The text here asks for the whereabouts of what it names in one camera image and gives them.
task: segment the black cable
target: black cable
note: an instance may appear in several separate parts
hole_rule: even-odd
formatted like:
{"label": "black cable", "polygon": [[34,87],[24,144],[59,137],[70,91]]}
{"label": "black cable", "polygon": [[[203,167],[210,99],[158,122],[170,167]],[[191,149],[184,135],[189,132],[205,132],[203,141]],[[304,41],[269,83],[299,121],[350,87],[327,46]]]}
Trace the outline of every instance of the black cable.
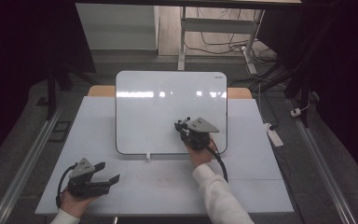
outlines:
{"label": "black cable", "polygon": [[212,138],[210,138],[209,140],[213,143],[214,147],[216,148],[217,155],[220,157],[220,152],[219,152],[219,149],[217,148],[216,143],[214,142],[214,140]]}
{"label": "black cable", "polygon": [[62,187],[62,182],[65,179],[66,175],[68,174],[69,171],[75,169],[75,167],[77,166],[77,162],[75,163],[75,165],[68,167],[68,169],[66,169],[65,172],[63,172],[63,175],[60,179],[60,184],[58,185],[58,189],[57,189],[57,197],[56,197],[56,204],[57,207],[60,208],[61,207],[61,187]]}
{"label": "black cable", "polygon": [[242,47],[246,47],[248,46],[247,43],[242,43],[242,44],[236,44],[236,45],[231,45],[229,47],[229,49],[232,51],[232,52],[242,52],[243,50],[241,49]]}
{"label": "black cable", "polygon": [[[223,11],[225,11],[225,14],[224,14],[223,16],[226,16],[226,14],[227,14],[227,12],[228,12],[228,8],[226,8],[226,9],[223,10]],[[202,14],[202,17],[205,18],[205,16],[203,15],[202,11],[201,11],[198,7],[197,7],[197,18],[200,17],[199,12]],[[237,20],[240,19],[240,14],[241,14],[241,9],[240,9],[240,13],[239,13],[239,15],[238,15]],[[200,33],[201,33],[202,41],[203,41],[203,43],[206,44],[206,45],[228,45],[228,47],[230,48],[230,44],[240,44],[240,43],[243,43],[243,42],[247,42],[247,41],[248,41],[248,40],[242,40],[242,41],[232,42],[232,39],[233,39],[233,37],[234,37],[234,35],[235,35],[235,34],[233,34],[232,37],[231,37],[231,39],[230,39],[230,41],[227,42],[227,43],[208,43],[208,42],[206,42],[205,39],[204,39],[203,32],[200,32]]]}
{"label": "black cable", "polygon": [[253,49],[251,50],[251,52],[253,53],[252,59],[254,59],[257,63],[274,63],[274,62],[277,61],[275,58],[272,58],[272,57],[264,57],[263,58],[263,57],[260,57],[260,56],[256,56],[255,51]]}
{"label": "black cable", "polygon": [[[256,86],[257,84],[259,84],[262,81],[271,81],[270,79],[266,79],[266,77],[270,76],[272,74],[273,71],[275,71],[276,69],[278,69],[279,67],[281,67],[281,64],[279,62],[275,63],[274,65],[271,66],[271,68],[264,73],[263,75],[261,75],[260,77],[257,77],[257,81],[255,83],[253,83],[252,85],[250,85],[248,87],[248,89],[250,91],[254,91],[253,87]],[[281,76],[284,73],[284,71],[281,71],[276,77]]]}
{"label": "black cable", "polygon": [[260,56],[260,54],[261,54],[262,52],[267,51],[267,50],[269,50],[269,49],[270,49],[270,48],[260,50],[260,52],[258,52],[258,56]]}
{"label": "black cable", "polygon": [[[186,46],[186,48],[188,48],[188,49],[193,49],[193,48],[189,47],[189,46],[186,44],[186,42],[185,42],[185,46]],[[223,52],[212,52],[212,51],[209,51],[209,50],[206,50],[206,49],[193,49],[193,50],[199,50],[199,51],[203,51],[203,52],[207,52],[207,53],[212,53],[212,54],[226,54],[226,53],[232,52],[232,50],[223,51]]]}
{"label": "black cable", "polygon": [[247,82],[247,81],[253,81],[253,80],[255,80],[254,77],[249,77],[249,78],[241,79],[241,80],[235,80],[235,81],[231,82],[230,84],[228,84],[228,86],[232,87],[235,83]]}
{"label": "black cable", "polygon": [[208,146],[205,146],[205,148],[216,158],[217,162],[220,164],[220,166],[222,167],[222,171],[223,171],[223,177],[225,178],[225,180],[228,182],[228,176],[227,176],[227,170],[226,170],[226,166],[223,163],[222,159],[220,158],[220,155],[217,155],[213,149],[211,149]]}

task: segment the black curtain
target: black curtain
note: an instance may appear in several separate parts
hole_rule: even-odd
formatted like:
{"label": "black curtain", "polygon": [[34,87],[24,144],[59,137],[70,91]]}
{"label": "black curtain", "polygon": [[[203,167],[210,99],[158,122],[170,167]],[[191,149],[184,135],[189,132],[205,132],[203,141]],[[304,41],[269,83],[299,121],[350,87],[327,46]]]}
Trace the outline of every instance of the black curtain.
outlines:
{"label": "black curtain", "polygon": [[295,68],[325,22],[333,1],[302,0],[306,7],[298,10],[266,10],[257,38],[277,53],[287,69]]}
{"label": "black curtain", "polygon": [[317,55],[317,110],[358,163],[358,1],[345,2]]}
{"label": "black curtain", "polygon": [[0,146],[51,66],[95,72],[89,46],[69,1],[0,1]]}

